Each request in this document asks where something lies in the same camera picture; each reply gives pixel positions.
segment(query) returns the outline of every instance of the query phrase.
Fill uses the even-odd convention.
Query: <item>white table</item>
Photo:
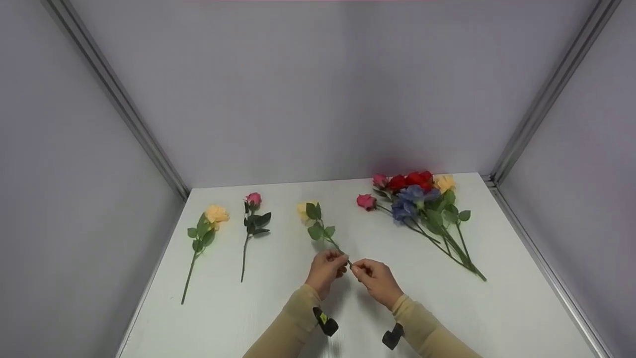
[[[286,183],[194,189],[123,348],[124,358],[241,357],[306,279],[316,245],[296,213],[296,204],[318,200],[335,240],[356,260],[369,257],[391,267],[402,289],[484,357],[593,357],[523,243],[477,173],[456,174],[457,204],[472,210],[462,227],[471,258],[488,278],[482,282],[432,243],[398,227],[381,211],[356,206],[371,181]],[[247,247],[242,199],[263,196],[271,211],[269,236]],[[180,299],[192,258],[186,234],[207,205],[231,215],[197,259],[186,302]],[[394,325],[350,274],[336,281],[323,303],[340,329],[327,338],[319,329],[303,357],[416,357],[405,341],[391,352],[382,335]]]

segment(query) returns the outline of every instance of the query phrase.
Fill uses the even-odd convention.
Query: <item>gray wall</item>
[[[635,34],[623,1],[502,188],[617,357],[636,357]]]
[[[181,203],[39,1],[0,48],[0,357],[112,357]]]
[[[73,0],[193,187],[488,173],[594,0]]]

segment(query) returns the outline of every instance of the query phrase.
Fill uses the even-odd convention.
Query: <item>hand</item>
[[[314,257],[305,283],[318,292],[321,301],[329,295],[333,280],[347,272],[348,259],[336,250],[325,250]]]
[[[391,269],[382,262],[362,259],[354,262],[351,271],[366,287],[369,295],[391,310],[404,292],[393,278]]]

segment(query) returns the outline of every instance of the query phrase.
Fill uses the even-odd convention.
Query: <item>red rose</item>
[[[423,172],[421,172],[421,173],[420,173],[420,175],[421,175],[421,176],[422,176],[422,178],[423,178],[424,180],[426,180],[427,182],[429,182],[429,183],[432,183],[432,182],[433,182],[433,174],[431,174],[431,172],[430,172],[430,171],[428,171],[428,170],[427,170],[427,171],[423,171]]]
[[[389,190],[394,192],[406,188],[406,180],[404,179],[404,175],[399,174],[391,178],[387,187],[389,188]]]
[[[414,171],[406,176],[406,184],[418,185],[420,188],[424,190],[424,192],[427,192],[433,189],[433,184],[431,182],[431,179],[432,179],[432,175],[428,171],[425,171],[423,173],[418,173]]]

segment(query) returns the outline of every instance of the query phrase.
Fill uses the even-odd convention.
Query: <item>beige sleeve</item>
[[[422,358],[481,358],[439,323],[421,303],[402,295],[391,310],[404,338]]]
[[[318,325],[312,309],[319,305],[318,293],[308,285],[302,285],[243,358],[298,357]]]

